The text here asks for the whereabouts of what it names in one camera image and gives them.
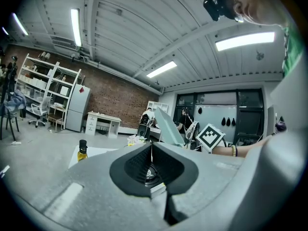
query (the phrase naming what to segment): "green shirt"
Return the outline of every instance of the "green shirt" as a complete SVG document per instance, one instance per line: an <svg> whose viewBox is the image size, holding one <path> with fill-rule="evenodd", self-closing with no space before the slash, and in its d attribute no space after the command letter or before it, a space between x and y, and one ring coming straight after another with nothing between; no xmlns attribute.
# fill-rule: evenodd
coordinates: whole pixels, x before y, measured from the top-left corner
<svg viewBox="0 0 308 231"><path fill-rule="evenodd" d="M286 27L283 30L285 32L285 59L282 69L284 76L286 76L296 66L299 58L302 56L304 42L296 29Z"/></svg>

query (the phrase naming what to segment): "black rubber cover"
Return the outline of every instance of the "black rubber cover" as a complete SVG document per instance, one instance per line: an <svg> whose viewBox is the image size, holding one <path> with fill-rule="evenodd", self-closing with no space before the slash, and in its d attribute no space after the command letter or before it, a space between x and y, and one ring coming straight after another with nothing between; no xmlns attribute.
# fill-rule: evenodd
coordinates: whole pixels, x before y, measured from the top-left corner
<svg viewBox="0 0 308 231"><path fill-rule="evenodd" d="M198 178L199 170L193 161L166 149L162 144L153 143L152 157L169 195L187 192Z"/></svg>
<svg viewBox="0 0 308 231"><path fill-rule="evenodd" d="M115 160L109 170L114 184L128 195L151 197L145 187L146 174L151 165L151 143Z"/></svg>

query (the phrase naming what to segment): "yellow bottle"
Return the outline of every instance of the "yellow bottle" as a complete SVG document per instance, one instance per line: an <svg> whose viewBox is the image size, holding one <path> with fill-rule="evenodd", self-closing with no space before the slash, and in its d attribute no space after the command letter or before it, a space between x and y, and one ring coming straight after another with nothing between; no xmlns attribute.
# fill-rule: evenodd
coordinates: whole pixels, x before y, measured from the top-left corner
<svg viewBox="0 0 308 231"><path fill-rule="evenodd" d="M87 155L87 141L86 140L79 140L79 152L77 153L77 160L83 160L88 158Z"/></svg>

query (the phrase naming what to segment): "fluorescent ceiling light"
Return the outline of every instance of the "fluorescent ceiling light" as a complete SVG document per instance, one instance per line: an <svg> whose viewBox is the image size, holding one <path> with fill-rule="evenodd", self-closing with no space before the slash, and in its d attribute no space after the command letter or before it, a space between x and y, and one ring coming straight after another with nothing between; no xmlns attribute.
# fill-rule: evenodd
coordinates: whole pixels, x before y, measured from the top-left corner
<svg viewBox="0 0 308 231"><path fill-rule="evenodd" d="M79 10L71 9L71 19L72 19L75 44L81 47L81 38L80 38L80 30L79 30Z"/></svg>
<svg viewBox="0 0 308 231"><path fill-rule="evenodd" d="M2 27L3 32L8 35L8 32L4 29L4 27Z"/></svg>
<svg viewBox="0 0 308 231"><path fill-rule="evenodd" d="M161 73L163 73L163 72L165 72L165 71L167 71L171 68L174 68L176 66L177 65L174 62L170 62L170 63L156 69L155 71L151 72L150 74L147 75L147 77L152 78L152 77L159 75L159 74L161 74Z"/></svg>
<svg viewBox="0 0 308 231"><path fill-rule="evenodd" d="M15 21L17 22L17 24L19 25L20 29L23 31L23 33L28 36L27 31L24 29L23 25L21 25L21 23L20 23L19 19L17 18L17 15L15 13L13 13L13 17L14 17Z"/></svg>
<svg viewBox="0 0 308 231"><path fill-rule="evenodd" d="M255 33L216 42L216 47L218 51L223 51L226 49L249 44L272 43L274 42L274 40L275 40L274 32Z"/></svg>

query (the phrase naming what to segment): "white wall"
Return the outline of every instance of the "white wall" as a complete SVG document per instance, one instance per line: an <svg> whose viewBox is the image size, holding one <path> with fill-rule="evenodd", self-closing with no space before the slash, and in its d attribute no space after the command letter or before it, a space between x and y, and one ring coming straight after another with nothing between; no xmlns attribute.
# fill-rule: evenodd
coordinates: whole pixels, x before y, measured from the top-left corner
<svg viewBox="0 0 308 231"><path fill-rule="evenodd" d="M197 88L189 88L184 90L175 90L165 92L159 97L160 103L167 103L168 115L173 118L174 110L176 106L178 94L187 94L194 92L208 92L208 91L222 91L222 90L236 90L236 89L262 89L263 99L264 99L264 134L267 133L268 124L268 113L267 108L270 107L273 102L270 98L270 93L279 84L279 81L255 81L255 82L242 82L242 83L231 83L231 84L218 84Z"/></svg>

